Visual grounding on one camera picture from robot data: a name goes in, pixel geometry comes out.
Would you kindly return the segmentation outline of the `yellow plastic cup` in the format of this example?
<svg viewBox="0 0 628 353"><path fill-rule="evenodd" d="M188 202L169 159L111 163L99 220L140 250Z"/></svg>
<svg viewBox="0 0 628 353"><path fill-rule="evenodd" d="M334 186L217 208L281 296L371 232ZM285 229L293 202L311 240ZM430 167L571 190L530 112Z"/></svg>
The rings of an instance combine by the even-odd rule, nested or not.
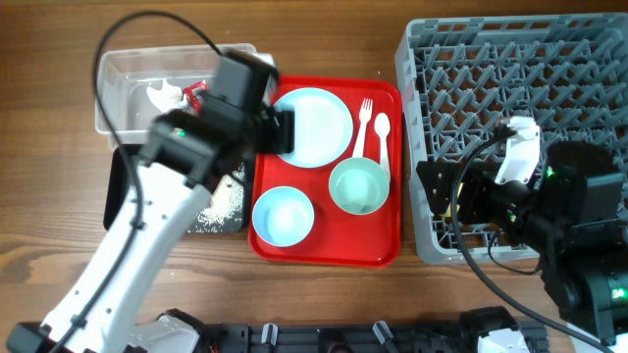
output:
<svg viewBox="0 0 628 353"><path fill-rule="evenodd" d="M441 210L438 211L438 214L440 216L444 216L444 217L450 217L451 216L451 204L448 204L446 207L442 208Z"/></svg>

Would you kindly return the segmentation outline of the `red ketchup packet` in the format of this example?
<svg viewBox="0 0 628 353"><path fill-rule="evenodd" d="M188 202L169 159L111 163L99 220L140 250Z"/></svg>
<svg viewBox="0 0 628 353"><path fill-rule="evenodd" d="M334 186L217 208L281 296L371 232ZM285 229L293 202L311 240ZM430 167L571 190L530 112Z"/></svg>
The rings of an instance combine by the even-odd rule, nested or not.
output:
<svg viewBox="0 0 628 353"><path fill-rule="evenodd" d="M201 95L208 89L209 85L205 80L198 81L183 89L183 98L187 106L195 113L200 112L202 107Z"/></svg>

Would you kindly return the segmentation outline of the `white napkin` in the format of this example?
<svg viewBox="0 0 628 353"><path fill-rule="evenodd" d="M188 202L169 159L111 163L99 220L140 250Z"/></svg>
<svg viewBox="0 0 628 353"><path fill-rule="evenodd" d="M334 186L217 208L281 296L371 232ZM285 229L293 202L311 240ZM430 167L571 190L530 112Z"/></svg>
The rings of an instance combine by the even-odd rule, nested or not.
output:
<svg viewBox="0 0 628 353"><path fill-rule="evenodd" d="M162 87L156 89L152 86L146 88L150 102L161 112L168 113L172 110L184 110L188 103L183 90L162 80Z"/></svg>

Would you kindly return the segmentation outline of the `food scraps with rice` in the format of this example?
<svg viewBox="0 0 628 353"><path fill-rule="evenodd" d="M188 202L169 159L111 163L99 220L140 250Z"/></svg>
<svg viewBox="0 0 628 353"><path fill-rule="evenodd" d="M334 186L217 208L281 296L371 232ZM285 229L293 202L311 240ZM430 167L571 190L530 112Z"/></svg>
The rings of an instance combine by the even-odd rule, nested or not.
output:
<svg viewBox="0 0 628 353"><path fill-rule="evenodd" d="M243 227L245 189L231 176L224 176L210 203L188 227L188 233L235 233Z"/></svg>

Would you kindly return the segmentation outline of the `light blue small bowl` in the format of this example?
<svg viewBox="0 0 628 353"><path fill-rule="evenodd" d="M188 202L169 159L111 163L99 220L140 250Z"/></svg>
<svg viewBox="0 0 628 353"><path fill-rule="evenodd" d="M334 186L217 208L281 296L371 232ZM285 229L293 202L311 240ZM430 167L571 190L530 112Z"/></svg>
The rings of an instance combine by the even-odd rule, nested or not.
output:
<svg viewBox="0 0 628 353"><path fill-rule="evenodd" d="M252 225L258 236L275 247L302 242L314 225L314 208L299 189L277 186L264 192L253 205Z"/></svg>

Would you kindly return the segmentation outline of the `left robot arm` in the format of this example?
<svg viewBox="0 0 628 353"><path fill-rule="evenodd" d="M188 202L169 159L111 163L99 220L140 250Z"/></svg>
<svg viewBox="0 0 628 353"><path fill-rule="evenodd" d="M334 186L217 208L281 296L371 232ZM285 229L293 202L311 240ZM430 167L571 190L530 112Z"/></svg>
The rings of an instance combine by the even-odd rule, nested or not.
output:
<svg viewBox="0 0 628 353"><path fill-rule="evenodd" d="M203 325L172 311L136 320L167 257L219 180L244 151L289 152L294 115L269 101L277 68L247 53L222 54L198 113L157 117L145 144L126 158L125 200L72 290L39 323L17 324L11 352L198 352Z"/></svg>

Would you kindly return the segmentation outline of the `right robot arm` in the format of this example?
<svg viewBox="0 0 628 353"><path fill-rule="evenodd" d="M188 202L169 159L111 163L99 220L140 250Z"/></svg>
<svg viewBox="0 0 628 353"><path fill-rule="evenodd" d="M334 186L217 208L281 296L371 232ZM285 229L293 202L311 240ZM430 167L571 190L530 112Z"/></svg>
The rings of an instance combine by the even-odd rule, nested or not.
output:
<svg viewBox="0 0 628 353"><path fill-rule="evenodd" d="M527 180L539 143L505 144L500 167L476 162L485 144L459 164L418 163L431 211L449 211L455 232L494 223L532 248L564 332L600 352L619 351L627 331L627 243L617 216L623 174L604 148L559 141L548 148L541 184L532 189Z"/></svg>

